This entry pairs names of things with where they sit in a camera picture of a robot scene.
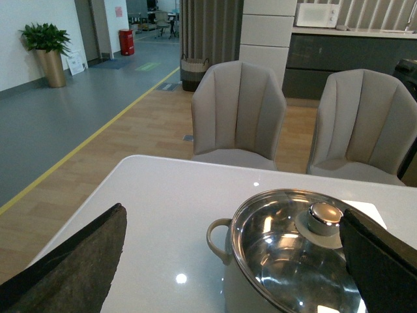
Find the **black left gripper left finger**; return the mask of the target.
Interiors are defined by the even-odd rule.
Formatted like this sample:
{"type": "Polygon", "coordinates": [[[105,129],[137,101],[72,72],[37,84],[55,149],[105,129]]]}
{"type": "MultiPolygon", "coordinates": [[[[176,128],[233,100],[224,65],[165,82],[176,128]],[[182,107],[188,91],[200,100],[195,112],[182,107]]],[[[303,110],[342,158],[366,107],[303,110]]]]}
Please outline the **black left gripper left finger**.
{"type": "Polygon", "coordinates": [[[2,312],[99,312],[122,254],[126,209],[102,213],[1,285],[2,312]]]}

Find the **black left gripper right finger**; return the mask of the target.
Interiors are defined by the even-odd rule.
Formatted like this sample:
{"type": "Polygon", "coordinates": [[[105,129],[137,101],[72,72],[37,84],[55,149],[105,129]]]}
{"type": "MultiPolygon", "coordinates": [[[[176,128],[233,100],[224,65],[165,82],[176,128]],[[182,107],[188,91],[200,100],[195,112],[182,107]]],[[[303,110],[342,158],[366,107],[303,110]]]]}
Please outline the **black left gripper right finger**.
{"type": "Polygon", "coordinates": [[[368,312],[416,312],[416,249],[357,209],[346,209],[339,236],[368,312]]]}

